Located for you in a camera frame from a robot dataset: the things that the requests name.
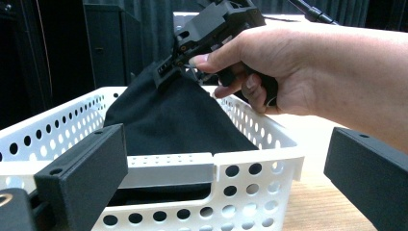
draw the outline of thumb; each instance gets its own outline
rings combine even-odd
[[[219,72],[241,61],[239,41],[239,37],[236,37],[210,54],[192,57],[189,64],[207,73]]]

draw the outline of wooden table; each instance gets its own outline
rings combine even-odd
[[[315,116],[272,115],[294,131],[306,158],[293,181],[283,230],[376,230],[323,174],[334,122]]]

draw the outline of black fabric bag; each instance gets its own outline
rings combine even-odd
[[[256,150],[208,92],[184,74],[164,93],[147,67],[108,109],[104,126],[123,123],[129,156]],[[174,201],[202,197],[210,184],[119,190],[137,202]]]

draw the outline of fingernail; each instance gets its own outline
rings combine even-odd
[[[255,87],[255,81],[252,75],[249,75],[248,79],[246,80],[246,87],[249,89],[252,89],[253,87]]]
[[[192,67],[196,67],[198,64],[206,63],[207,60],[208,60],[208,54],[194,56],[191,59],[189,59],[189,65],[191,65]]]

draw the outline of white basket wall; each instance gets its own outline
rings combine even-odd
[[[107,109],[124,91],[95,90],[1,130],[0,189],[31,192],[36,187],[33,175],[101,128]],[[230,96],[218,102],[260,150],[210,155],[214,180],[210,195],[203,200],[108,207],[94,230],[282,229],[292,181],[300,178],[303,155],[288,131],[267,116],[254,113],[240,99]],[[128,163],[138,167],[134,157],[128,157]],[[227,175],[227,168],[234,169],[235,174]]]

